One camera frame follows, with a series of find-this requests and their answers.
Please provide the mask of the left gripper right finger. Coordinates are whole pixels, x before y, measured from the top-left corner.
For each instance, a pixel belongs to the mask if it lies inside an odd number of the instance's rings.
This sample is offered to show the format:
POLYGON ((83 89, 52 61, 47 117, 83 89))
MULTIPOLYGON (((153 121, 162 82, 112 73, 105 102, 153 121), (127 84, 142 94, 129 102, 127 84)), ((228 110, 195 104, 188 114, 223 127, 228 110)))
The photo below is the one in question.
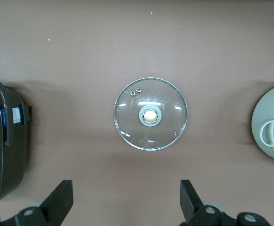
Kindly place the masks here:
POLYGON ((268 226, 261 215, 241 212, 236 218, 221 212, 217 207, 204 204, 190 180, 180 181, 180 207, 185 218, 182 226, 268 226))

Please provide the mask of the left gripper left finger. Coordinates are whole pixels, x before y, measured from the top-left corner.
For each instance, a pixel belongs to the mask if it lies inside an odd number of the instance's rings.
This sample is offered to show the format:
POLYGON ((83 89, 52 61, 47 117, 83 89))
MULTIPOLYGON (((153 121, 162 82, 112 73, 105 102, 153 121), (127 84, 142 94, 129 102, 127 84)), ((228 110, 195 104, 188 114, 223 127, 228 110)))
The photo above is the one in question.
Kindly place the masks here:
POLYGON ((73 206, 73 182, 63 180, 38 206, 22 209, 0 226, 60 226, 73 206))

